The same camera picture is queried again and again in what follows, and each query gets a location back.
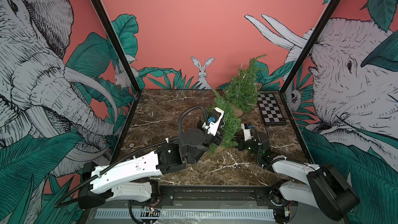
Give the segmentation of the large green christmas tree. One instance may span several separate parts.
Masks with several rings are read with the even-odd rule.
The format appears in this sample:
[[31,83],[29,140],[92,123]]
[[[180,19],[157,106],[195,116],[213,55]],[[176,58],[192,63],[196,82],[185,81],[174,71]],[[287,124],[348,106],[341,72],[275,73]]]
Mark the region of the large green christmas tree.
[[210,104],[207,108],[207,112],[210,113],[214,108],[218,107],[224,111],[224,126],[222,127],[224,131],[223,141],[220,147],[225,149],[230,149],[237,146],[235,141],[236,133],[241,129],[241,120],[234,114],[234,105],[228,101],[226,96],[222,96],[218,90],[213,89],[214,102]]

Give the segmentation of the small tree wooden base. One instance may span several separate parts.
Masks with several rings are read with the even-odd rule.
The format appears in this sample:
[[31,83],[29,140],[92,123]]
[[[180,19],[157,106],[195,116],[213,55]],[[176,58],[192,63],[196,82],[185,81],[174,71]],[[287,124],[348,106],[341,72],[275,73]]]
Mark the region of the small tree wooden base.
[[244,113],[241,109],[239,108],[234,108],[233,114],[235,117],[240,118]]

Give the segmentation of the small green christmas tree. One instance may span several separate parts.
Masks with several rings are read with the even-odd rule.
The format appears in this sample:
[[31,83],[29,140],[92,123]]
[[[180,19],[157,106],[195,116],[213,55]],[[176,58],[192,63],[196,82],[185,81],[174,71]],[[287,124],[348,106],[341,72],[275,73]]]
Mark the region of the small green christmas tree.
[[260,88],[257,82],[257,74],[262,71],[262,68],[256,66],[256,62],[265,56],[261,55],[250,59],[246,69],[240,67],[238,74],[231,78],[230,84],[223,90],[228,101],[236,108],[241,109],[243,113],[252,111],[257,103]]

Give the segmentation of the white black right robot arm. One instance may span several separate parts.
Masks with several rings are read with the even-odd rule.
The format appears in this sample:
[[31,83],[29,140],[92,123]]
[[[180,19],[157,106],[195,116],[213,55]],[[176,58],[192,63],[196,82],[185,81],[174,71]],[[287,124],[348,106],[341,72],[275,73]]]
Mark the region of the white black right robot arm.
[[271,150],[269,132],[259,132],[248,123],[242,124],[241,129],[242,133],[237,135],[239,150],[253,154],[261,169],[291,178],[271,195],[275,205],[278,200],[301,202],[318,208],[331,220],[340,221],[360,204],[359,195],[333,165],[289,159]]

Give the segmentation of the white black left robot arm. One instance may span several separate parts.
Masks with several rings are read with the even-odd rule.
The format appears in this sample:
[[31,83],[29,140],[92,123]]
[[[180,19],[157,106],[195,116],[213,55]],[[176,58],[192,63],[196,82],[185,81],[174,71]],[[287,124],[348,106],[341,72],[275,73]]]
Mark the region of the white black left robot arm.
[[[183,131],[184,118],[196,109],[202,111],[204,122],[198,122],[196,128]],[[207,114],[204,107],[194,106],[180,115],[178,137],[150,145],[151,152],[141,157],[132,152],[108,166],[85,163],[84,181],[63,195],[54,207],[60,208],[77,202],[81,209],[90,209],[111,200],[145,202],[151,198],[157,199],[160,193],[156,182],[138,183],[137,180],[175,173],[186,169],[189,164],[198,163],[212,144],[221,144],[223,125],[222,109],[216,107]]]

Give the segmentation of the black white chessboard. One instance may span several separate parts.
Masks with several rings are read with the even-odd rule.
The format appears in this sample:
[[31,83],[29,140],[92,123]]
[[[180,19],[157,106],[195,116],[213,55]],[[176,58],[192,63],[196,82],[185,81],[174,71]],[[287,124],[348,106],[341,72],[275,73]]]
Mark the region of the black white chessboard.
[[261,91],[258,107],[265,126],[286,125],[287,122],[273,93]]

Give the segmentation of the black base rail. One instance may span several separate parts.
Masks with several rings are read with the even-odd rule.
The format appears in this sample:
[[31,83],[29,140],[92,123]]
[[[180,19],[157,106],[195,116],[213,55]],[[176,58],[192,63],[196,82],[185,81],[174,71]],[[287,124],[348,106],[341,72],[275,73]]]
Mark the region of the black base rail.
[[161,185],[161,200],[158,206],[172,206],[177,201],[255,201],[266,206],[276,187],[267,186],[173,186]]

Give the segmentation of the black frame post left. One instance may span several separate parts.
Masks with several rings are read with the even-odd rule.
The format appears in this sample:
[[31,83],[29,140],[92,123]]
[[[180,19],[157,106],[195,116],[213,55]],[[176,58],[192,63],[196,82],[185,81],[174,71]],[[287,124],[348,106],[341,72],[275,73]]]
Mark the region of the black frame post left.
[[115,52],[119,58],[119,60],[121,61],[123,68],[125,69],[125,72],[127,73],[127,76],[129,78],[130,83],[132,84],[133,89],[140,94],[142,92],[142,90],[140,89],[138,82],[133,74],[133,72],[131,71],[131,66],[128,63],[126,56],[125,56],[125,52],[121,46],[120,40],[115,32],[115,29],[112,25],[112,22],[110,21],[108,14],[102,4],[101,0],[90,0],[101,23],[102,26],[105,29],[105,32],[107,34],[107,36],[109,37],[112,46],[115,49]]

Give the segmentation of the black frame post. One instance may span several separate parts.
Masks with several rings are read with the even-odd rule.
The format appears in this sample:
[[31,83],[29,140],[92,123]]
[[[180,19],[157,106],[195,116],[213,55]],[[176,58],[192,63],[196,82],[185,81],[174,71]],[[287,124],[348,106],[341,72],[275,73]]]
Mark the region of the black frame post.
[[322,33],[324,27],[326,26],[328,20],[331,18],[333,15],[335,9],[339,5],[341,0],[330,0],[328,2],[328,5],[324,9],[319,21],[317,22],[309,40],[305,44],[302,52],[298,56],[298,59],[296,60],[291,72],[289,73],[286,81],[284,82],[283,86],[280,88],[279,93],[285,94],[288,87],[290,86],[291,82],[293,81],[295,75],[297,74],[298,70],[304,63],[305,59],[308,57],[309,52],[313,48],[314,44],[316,43],[318,37]]
[[129,78],[130,83],[132,84],[133,89],[140,94],[142,92],[142,90],[140,89],[138,82],[133,74],[133,72],[131,71],[131,66],[128,63],[126,56],[125,56],[125,52],[121,46],[120,40],[115,32],[115,29],[112,25],[112,22],[110,21],[108,14],[102,4],[101,0],[90,0],[101,23],[102,26],[105,29],[105,32],[107,34],[107,36],[109,37],[112,46],[115,49],[115,52],[119,58],[119,60],[121,61],[123,68],[125,69],[125,72],[127,73],[127,76]]

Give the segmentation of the black frame post right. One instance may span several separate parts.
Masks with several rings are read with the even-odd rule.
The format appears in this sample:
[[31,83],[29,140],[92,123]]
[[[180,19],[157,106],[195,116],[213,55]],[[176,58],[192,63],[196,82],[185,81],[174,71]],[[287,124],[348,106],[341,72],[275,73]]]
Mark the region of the black frame post right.
[[330,0],[328,2],[328,5],[324,9],[319,21],[317,22],[309,40],[305,44],[302,52],[298,56],[298,59],[296,60],[291,72],[289,73],[286,81],[284,82],[283,86],[280,88],[279,93],[285,94],[288,87],[290,86],[291,82],[293,81],[295,75],[297,74],[298,70],[304,63],[305,59],[308,57],[309,52],[313,48],[314,44],[316,43],[318,37],[322,33],[324,27],[326,26],[328,20],[331,18],[333,15],[335,9],[339,5],[341,0]]

